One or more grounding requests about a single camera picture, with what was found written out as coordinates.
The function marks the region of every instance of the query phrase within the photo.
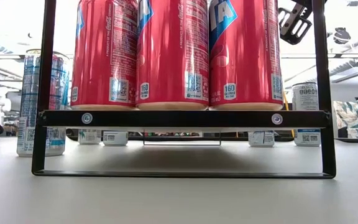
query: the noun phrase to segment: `table surface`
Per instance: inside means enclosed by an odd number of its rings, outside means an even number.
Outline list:
[[[358,223],[358,144],[336,141],[334,180],[36,177],[0,138],[0,223]],[[79,146],[48,169],[319,172],[315,147]]]

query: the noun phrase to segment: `metal shelf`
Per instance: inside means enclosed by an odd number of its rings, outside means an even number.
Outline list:
[[[38,117],[35,127],[32,173],[81,177],[187,177],[187,178],[284,178],[332,179],[336,175],[331,90],[328,72],[325,0],[313,0],[316,68],[320,111],[49,111],[50,74],[56,0],[45,0],[40,63]],[[126,131],[189,129],[230,132],[250,129],[321,128],[321,173],[244,172],[90,172],[45,170],[47,126],[122,129]]]

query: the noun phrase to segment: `can lid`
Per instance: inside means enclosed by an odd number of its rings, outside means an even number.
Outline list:
[[[28,54],[28,53],[30,53],[30,52],[40,52],[40,54],[41,54],[41,49],[29,49],[29,50],[26,50],[25,52]],[[60,53],[60,52],[57,52],[57,51],[53,51],[53,54],[55,54],[55,55],[61,55],[62,57],[65,57],[65,58],[67,58],[67,60],[69,60],[69,58],[65,55],[65,54],[62,54],[62,53]]]
[[[315,82],[304,82],[304,83],[294,84],[294,85],[292,85],[292,87],[294,87],[294,86],[296,86],[296,85],[303,85],[303,84],[315,84],[315,85],[317,85],[317,83],[315,83]]]

